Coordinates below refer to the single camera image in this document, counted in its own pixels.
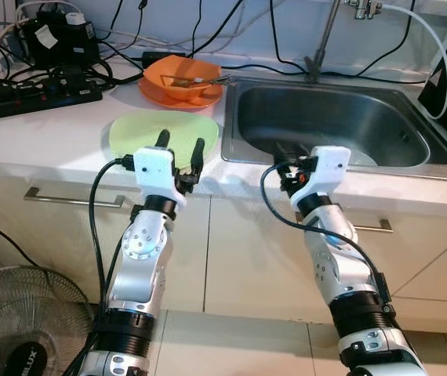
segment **faucet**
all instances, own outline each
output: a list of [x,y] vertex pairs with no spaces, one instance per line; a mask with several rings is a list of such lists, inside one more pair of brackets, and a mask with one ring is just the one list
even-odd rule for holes
[[[356,7],[356,13],[354,18],[356,20],[371,20],[373,15],[380,13],[382,8],[382,2],[373,0],[345,0],[344,4]],[[309,56],[305,56],[303,61],[307,65],[309,70],[309,75],[306,79],[311,83],[316,83],[321,75],[321,68],[323,65],[323,60],[326,54],[326,45],[328,44],[328,39],[330,33],[332,32],[333,23],[335,22],[336,13],[339,10],[340,0],[333,0],[332,8],[330,9],[330,14],[328,20],[326,21],[325,30],[319,43],[319,47],[314,55],[314,60]]]

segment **orange bowl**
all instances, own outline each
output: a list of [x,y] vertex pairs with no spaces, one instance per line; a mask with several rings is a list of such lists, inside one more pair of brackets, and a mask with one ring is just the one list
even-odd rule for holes
[[214,79],[221,75],[222,69],[215,64],[201,60],[188,59],[177,55],[170,55],[150,65],[144,71],[144,77],[152,84],[164,90],[166,95],[178,100],[191,100],[199,97],[211,84],[193,84],[190,88],[172,86],[173,78],[204,78]]

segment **green plate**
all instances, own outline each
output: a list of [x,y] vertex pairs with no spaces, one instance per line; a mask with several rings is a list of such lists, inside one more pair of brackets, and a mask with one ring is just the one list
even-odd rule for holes
[[111,152],[121,157],[141,147],[153,146],[163,129],[169,131],[168,148],[175,153],[175,166],[180,169],[191,165],[199,137],[205,140],[204,157],[218,139],[218,124],[210,117],[181,111],[137,110],[114,121],[109,135]]

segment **power adapter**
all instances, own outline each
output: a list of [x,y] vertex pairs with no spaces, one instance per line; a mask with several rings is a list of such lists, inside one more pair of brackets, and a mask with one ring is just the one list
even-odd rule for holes
[[164,59],[167,56],[171,56],[171,55],[177,55],[177,56],[182,56],[185,57],[186,54],[183,52],[155,52],[155,51],[145,51],[144,53],[142,53],[142,67],[144,69],[147,69],[149,67],[149,65],[152,65],[153,63],[155,63],[156,61],[160,60],[160,59]]

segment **tiled floor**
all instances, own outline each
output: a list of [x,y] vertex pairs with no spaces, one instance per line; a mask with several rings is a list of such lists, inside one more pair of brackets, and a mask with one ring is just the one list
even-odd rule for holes
[[[151,348],[152,376],[345,376],[335,329],[169,311]],[[447,334],[408,332],[430,376],[447,376]]]

